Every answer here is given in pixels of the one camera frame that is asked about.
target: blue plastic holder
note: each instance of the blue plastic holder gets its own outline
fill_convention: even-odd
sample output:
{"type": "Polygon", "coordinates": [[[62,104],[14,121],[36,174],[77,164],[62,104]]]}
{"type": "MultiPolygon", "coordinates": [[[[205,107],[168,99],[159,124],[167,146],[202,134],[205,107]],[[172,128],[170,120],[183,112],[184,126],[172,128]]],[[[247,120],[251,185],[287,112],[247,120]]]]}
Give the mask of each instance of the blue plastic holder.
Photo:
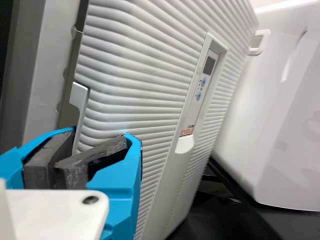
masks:
{"type": "Polygon", "coordinates": [[[113,165],[97,171],[86,184],[109,197],[109,214],[102,231],[101,240],[131,240],[136,233],[142,175],[139,139],[126,133],[128,152],[113,165]]]}
{"type": "Polygon", "coordinates": [[[16,146],[0,155],[0,178],[5,180],[7,189],[24,189],[22,176],[23,160],[40,144],[55,135],[71,132],[74,127],[66,127],[44,133],[27,144],[17,148],[16,146]]]}
{"type": "MultiPolygon", "coordinates": [[[[45,140],[74,127],[45,133],[22,147],[14,147],[0,155],[0,178],[8,189],[23,189],[23,160],[45,140]]],[[[132,240],[138,219],[140,183],[142,177],[142,144],[126,133],[128,151],[123,160],[100,169],[86,184],[87,189],[105,193],[109,198],[109,214],[101,240],[132,240]]]]}

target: blue button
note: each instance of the blue button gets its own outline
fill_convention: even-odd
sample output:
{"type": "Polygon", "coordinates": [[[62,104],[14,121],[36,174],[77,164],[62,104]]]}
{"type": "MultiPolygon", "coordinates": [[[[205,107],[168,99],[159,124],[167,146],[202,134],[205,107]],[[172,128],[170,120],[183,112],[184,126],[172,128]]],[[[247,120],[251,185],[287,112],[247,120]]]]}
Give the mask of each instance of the blue button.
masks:
{"type": "Polygon", "coordinates": [[[201,98],[201,92],[200,91],[198,91],[197,93],[196,93],[196,95],[195,95],[195,99],[197,100],[197,101],[199,101],[200,100],[200,98],[201,98]]]}
{"type": "Polygon", "coordinates": [[[205,84],[206,84],[206,82],[207,82],[207,78],[204,77],[204,78],[202,79],[202,81],[201,81],[201,87],[204,87],[205,84]]]}

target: screw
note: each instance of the screw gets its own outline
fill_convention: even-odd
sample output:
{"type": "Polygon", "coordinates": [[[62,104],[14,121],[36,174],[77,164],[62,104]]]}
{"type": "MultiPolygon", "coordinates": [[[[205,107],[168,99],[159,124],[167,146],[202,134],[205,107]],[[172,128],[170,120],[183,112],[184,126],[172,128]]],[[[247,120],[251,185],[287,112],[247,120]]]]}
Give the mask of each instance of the screw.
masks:
{"type": "Polygon", "coordinates": [[[90,205],[98,202],[98,200],[99,198],[97,196],[87,196],[85,199],[83,199],[82,203],[90,205]]]}

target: control panel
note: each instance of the control panel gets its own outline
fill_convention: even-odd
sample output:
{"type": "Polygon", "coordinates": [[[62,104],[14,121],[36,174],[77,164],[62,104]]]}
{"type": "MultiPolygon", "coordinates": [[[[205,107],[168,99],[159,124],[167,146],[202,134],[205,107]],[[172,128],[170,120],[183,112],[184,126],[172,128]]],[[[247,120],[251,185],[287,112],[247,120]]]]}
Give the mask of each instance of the control panel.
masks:
{"type": "Polygon", "coordinates": [[[218,57],[219,55],[209,48],[202,72],[197,79],[197,85],[194,90],[193,98],[189,106],[189,111],[184,121],[180,136],[190,135],[194,131],[199,111],[201,109],[201,105],[206,95],[213,72],[215,70],[218,57]]]}

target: gray foam block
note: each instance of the gray foam block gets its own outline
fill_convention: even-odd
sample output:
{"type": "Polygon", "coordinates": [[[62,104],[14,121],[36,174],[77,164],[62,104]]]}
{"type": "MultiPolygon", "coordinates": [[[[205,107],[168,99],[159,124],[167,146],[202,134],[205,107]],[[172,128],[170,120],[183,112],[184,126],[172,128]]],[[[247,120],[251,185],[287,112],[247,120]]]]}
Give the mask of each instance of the gray foam block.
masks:
{"type": "Polygon", "coordinates": [[[56,162],[54,164],[55,188],[86,189],[88,165],[103,161],[105,157],[112,156],[126,149],[126,138],[124,136],[117,136],[88,151],[56,162]]]}
{"type": "Polygon", "coordinates": [[[53,189],[54,164],[72,154],[74,131],[53,136],[29,158],[23,167],[25,189],[53,189]]]}

